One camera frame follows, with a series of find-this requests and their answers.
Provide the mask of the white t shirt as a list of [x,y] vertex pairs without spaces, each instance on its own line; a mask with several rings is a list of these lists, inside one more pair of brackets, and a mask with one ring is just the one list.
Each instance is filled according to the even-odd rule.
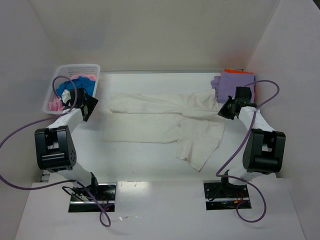
[[110,95],[104,142],[176,143],[176,158],[201,171],[220,145],[225,119],[214,90],[193,93]]

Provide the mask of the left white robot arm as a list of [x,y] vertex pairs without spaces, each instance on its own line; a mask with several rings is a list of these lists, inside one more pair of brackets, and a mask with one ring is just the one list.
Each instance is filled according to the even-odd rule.
[[69,93],[70,99],[65,103],[66,114],[47,128],[37,129],[34,133],[37,165],[41,170],[58,173],[74,181],[77,194],[85,195],[84,188],[97,194],[97,178],[77,162],[72,132],[78,124],[89,119],[98,100],[84,88],[73,89]]

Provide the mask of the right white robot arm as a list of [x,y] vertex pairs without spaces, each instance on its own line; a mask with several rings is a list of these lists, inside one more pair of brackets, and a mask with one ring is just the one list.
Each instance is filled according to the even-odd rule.
[[237,86],[235,95],[229,96],[218,112],[225,119],[239,119],[248,130],[248,138],[243,144],[242,164],[223,174],[223,191],[239,190],[252,179],[278,173],[282,168],[286,135],[272,128],[251,100],[251,89]]

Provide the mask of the pink t shirt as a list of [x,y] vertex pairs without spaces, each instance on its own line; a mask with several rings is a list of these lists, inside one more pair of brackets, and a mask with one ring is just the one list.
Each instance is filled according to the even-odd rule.
[[[71,80],[77,79],[78,77],[86,77],[93,81],[97,80],[97,77],[94,74],[77,74],[70,77]],[[63,110],[62,97],[54,95],[53,100],[48,103],[48,110],[52,112],[61,112]]]

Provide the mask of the folded purple t shirt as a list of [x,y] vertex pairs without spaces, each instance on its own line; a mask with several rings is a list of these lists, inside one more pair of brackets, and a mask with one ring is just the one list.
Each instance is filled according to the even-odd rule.
[[224,104],[228,96],[234,96],[236,87],[243,87],[256,81],[254,74],[233,74],[221,71],[210,82],[212,89],[216,91],[216,100]]

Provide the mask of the blue t shirt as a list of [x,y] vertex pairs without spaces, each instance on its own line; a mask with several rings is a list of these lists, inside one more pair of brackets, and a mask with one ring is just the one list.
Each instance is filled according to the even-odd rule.
[[[95,90],[95,85],[96,85],[96,81],[95,80],[91,80],[87,77],[84,76],[79,76],[76,79],[72,79],[72,82],[74,83],[75,87],[77,89],[85,89],[85,92],[90,95],[91,97],[94,96],[94,90]],[[64,90],[73,90],[74,86],[72,85],[72,83],[70,81],[65,81],[63,83],[61,83],[55,90],[56,93],[59,97],[62,96],[62,93],[64,92]]]

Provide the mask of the folded orange t shirt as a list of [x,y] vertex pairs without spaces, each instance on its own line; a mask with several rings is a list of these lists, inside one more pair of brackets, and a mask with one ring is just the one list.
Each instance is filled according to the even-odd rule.
[[253,72],[247,72],[247,71],[243,71],[243,70],[236,70],[236,69],[228,69],[226,68],[224,70],[225,73],[230,73],[230,74],[251,74],[253,75]]

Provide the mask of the white plastic basket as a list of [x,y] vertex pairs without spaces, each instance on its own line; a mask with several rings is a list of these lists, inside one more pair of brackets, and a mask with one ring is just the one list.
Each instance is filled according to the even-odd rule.
[[59,66],[51,82],[43,104],[47,114],[59,115],[63,110],[62,94],[65,90],[84,89],[91,97],[96,96],[101,67],[98,64],[66,64]]

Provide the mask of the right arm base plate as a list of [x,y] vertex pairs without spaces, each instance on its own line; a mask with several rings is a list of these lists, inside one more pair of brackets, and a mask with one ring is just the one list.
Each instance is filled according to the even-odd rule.
[[204,181],[204,197],[207,211],[251,209],[250,196],[246,185],[227,186],[221,181]]

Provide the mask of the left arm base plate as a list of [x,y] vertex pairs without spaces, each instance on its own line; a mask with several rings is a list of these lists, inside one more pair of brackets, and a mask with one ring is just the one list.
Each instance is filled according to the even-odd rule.
[[[100,212],[92,197],[82,188],[63,186],[62,189],[70,196],[69,213]],[[99,183],[96,190],[90,192],[107,213],[115,211],[116,183]]]

